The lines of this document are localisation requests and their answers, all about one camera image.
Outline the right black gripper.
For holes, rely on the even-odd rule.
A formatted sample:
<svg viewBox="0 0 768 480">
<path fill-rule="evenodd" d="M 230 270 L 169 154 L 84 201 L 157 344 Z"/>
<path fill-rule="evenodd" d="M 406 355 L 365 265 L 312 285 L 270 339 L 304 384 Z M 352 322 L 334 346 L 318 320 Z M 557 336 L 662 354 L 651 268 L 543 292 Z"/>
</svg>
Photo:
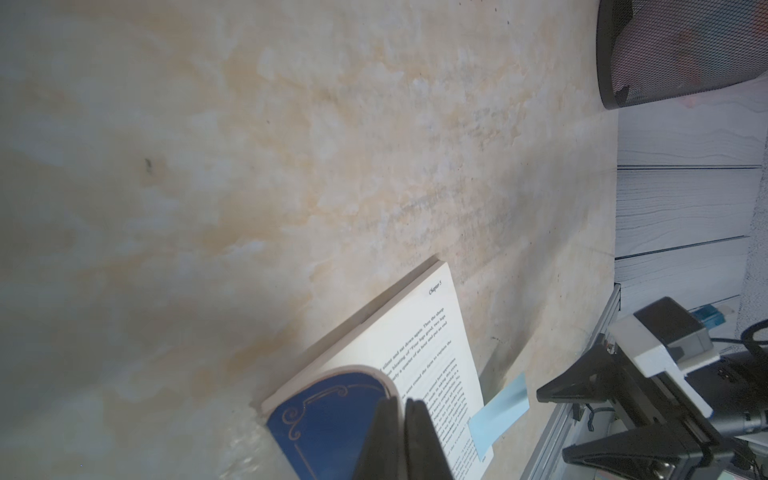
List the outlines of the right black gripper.
<svg viewBox="0 0 768 480">
<path fill-rule="evenodd" d="M 598 343 L 536 391 L 539 403 L 610 402 L 624 431 L 562 451 L 569 465 L 624 479 L 717 479 L 730 467 L 765 478 L 765 457 L 745 435 L 767 429 L 767 364 L 749 353 L 720 360 L 704 375 L 705 419 L 683 405 L 649 397 L 623 370 L 623 351 Z"/>
</svg>

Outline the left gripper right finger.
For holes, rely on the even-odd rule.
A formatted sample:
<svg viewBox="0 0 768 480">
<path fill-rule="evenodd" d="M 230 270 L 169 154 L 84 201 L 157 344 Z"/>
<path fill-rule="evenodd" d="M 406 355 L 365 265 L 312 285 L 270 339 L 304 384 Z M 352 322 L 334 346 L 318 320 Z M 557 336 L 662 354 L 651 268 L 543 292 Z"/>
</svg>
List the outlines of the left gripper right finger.
<svg viewBox="0 0 768 480">
<path fill-rule="evenodd" d="M 408 479 L 453 479 L 429 411 L 422 400 L 408 399 L 406 402 L 404 446 Z"/>
</svg>

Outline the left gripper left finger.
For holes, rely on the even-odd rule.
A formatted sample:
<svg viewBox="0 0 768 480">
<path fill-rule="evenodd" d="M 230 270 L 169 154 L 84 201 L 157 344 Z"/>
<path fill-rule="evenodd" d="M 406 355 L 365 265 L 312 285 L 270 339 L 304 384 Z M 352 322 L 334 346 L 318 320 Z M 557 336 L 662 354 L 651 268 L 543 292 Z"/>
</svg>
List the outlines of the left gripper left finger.
<svg viewBox="0 0 768 480">
<path fill-rule="evenodd" d="M 401 476 L 403 419 L 396 397 L 377 404 L 358 457 L 354 480 L 396 480 Z"/>
</svg>

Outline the blue sticky note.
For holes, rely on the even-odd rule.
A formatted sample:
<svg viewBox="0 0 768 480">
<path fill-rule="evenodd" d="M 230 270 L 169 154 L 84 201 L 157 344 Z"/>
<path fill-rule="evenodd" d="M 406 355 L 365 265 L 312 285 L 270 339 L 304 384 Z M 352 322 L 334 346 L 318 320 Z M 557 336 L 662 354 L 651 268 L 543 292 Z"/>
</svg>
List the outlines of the blue sticky note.
<svg viewBox="0 0 768 480">
<path fill-rule="evenodd" d="M 478 458 L 484 460 L 492 445 L 530 408 L 525 374 L 521 373 L 468 422 Z"/>
</svg>

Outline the Animal Farm paperback book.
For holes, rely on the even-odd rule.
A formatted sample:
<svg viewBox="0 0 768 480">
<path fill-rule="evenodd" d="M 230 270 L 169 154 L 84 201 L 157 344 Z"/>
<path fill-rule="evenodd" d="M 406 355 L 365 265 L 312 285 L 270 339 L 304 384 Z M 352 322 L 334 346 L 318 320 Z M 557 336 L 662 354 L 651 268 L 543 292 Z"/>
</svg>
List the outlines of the Animal Farm paperback book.
<svg viewBox="0 0 768 480">
<path fill-rule="evenodd" d="M 483 396 L 449 265 L 437 261 L 262 405 L 301 479 L 353 475 L 377 403 L 425 403 L 456 479 L 480 479 L 469 421 Z"/>
</svg>

